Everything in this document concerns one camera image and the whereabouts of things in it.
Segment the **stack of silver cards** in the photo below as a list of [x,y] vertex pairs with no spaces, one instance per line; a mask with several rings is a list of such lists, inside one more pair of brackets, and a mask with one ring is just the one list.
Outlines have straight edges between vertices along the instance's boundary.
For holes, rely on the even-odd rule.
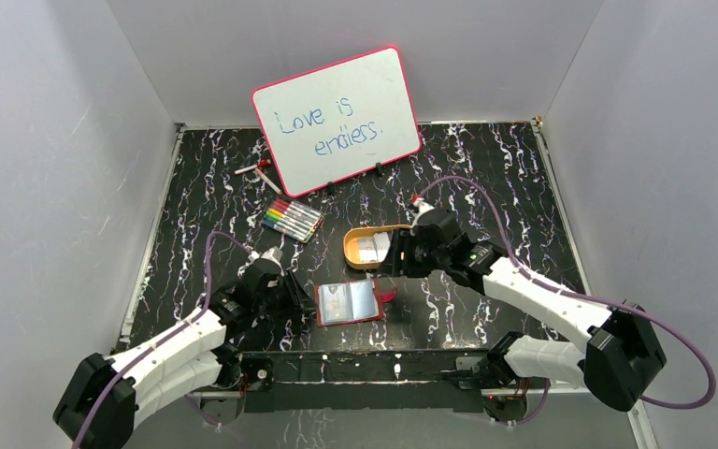
[[374,233],[357,239],[358,260],[362,264],[380,263],[388,254],[391,246],[389,232]]

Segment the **red card holder wallet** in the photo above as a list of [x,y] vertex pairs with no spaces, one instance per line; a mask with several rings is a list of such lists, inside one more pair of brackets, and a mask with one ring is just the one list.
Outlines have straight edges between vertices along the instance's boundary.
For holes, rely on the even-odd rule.
[[378,279],[329,283],[315,289],[318,327],[343,326],[385,317],[385,305],[397,295],[397,288],[382,291]]

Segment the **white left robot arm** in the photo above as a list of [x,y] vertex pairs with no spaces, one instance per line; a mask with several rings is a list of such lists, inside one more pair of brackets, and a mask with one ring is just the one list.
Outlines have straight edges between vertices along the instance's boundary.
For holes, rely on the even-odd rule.
[[254,254],[179,323],[130,350],[81,360],[52,420],[76,448],[122,448],[139,424],[194,390],[248,391],[259,383],[258,371],[272,368],[242,354],[237,343],[263,319],[308,317],[315,309],[274,251]]

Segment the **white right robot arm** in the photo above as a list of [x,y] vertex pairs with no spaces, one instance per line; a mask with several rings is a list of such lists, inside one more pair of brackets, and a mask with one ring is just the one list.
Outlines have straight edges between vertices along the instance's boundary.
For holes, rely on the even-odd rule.
[[440,270],[461,286],[500,300],[557,331],[539,340],[511,331],[464,375],[502,387],[525,378],[557,380],[588,389],[603,404],[630,411],[666,365],[652,325],[637,306],[605,306],[576,299],[571,290],[526,274],[489,239],[462,231],[454,212],[427,208],[413,226],[393,231],[377,271],[425,278]]

